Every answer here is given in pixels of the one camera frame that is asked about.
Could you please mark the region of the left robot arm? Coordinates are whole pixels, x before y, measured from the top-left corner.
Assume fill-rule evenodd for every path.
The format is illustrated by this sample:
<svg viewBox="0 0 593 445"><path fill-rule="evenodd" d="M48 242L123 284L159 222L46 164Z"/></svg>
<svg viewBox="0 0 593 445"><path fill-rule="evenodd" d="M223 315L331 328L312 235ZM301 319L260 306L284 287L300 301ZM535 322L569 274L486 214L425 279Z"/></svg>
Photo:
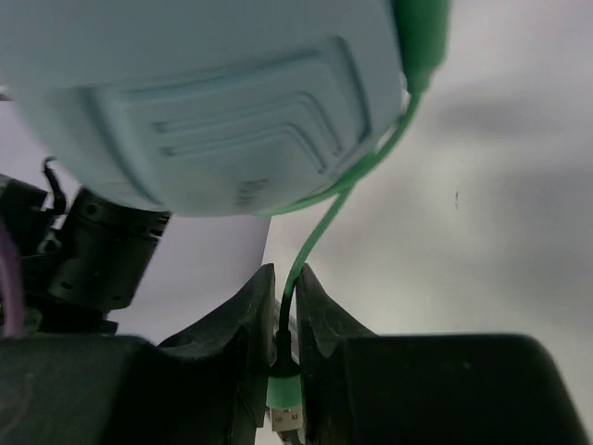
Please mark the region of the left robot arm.
<svg viewBox="0 0 593 445"><path fill-rule="evenodd" d="M68 200L51 158L49 187L1 177L1 333L113 335L170 221L79 188Z"/></svg>

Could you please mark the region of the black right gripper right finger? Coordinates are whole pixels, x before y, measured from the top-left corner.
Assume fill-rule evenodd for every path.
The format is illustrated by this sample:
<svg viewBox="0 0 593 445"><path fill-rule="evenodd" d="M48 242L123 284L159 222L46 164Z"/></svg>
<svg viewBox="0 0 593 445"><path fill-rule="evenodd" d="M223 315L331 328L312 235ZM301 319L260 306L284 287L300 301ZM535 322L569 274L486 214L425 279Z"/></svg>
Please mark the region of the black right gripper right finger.
<svg viewBox="0 0 593 445"><path fill-rule="evenodd" d="M309 444L585 444L548 351L518 334L381 336L296 280Z"/></svg>

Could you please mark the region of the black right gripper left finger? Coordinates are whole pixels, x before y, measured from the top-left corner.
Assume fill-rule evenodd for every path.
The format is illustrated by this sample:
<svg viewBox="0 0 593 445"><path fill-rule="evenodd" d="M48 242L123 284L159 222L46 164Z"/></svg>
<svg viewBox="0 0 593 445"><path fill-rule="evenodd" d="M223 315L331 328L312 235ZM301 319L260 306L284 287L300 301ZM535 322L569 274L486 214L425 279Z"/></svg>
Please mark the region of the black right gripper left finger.
<svg viewBox="0 0 593 445"><path fill-rule="evenodd" d="M275 276L154 345L139 337L1 343L5 444L251 444L266 413Z"/></svg>

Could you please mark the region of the light blue headphones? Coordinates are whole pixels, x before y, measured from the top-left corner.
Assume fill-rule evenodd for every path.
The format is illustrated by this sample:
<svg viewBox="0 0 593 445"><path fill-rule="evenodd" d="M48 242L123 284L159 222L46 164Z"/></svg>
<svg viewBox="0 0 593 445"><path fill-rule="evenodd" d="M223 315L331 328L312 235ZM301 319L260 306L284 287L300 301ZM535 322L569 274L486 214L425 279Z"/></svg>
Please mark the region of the light blue headphones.
<svg viewBox="0 0 593 445"><path fill-rule="evenodd" d="M327 190L402 106L386 1L5 1L1 82L88 189L193 217Z"/></svg>

